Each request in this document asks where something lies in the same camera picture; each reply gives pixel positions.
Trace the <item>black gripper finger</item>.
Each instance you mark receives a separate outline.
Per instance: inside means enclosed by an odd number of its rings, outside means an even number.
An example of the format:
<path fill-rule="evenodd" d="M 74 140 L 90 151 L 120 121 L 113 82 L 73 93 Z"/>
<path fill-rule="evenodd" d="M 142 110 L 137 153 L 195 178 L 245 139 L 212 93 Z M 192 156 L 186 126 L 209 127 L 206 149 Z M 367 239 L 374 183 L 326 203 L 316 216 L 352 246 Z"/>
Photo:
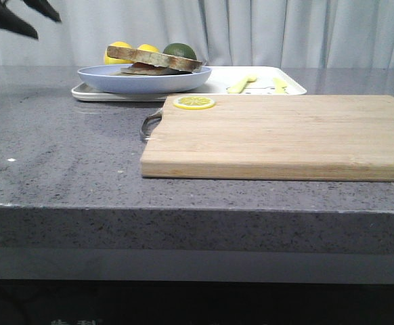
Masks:
<path fill-rule="evenodd" d="M 35 28 L 7 8 L 5 1 L 0 1 L 0 29 L 32 39 L 39 38 Z"/>
<path fill-rule="evenodd" d="M 36 10 L 45 17 L 50 18 L 54 22 L 61 22 L 61 17 L 58 11 L 47 0 L 23 0 L 23 2 L 30 8 Z"/>

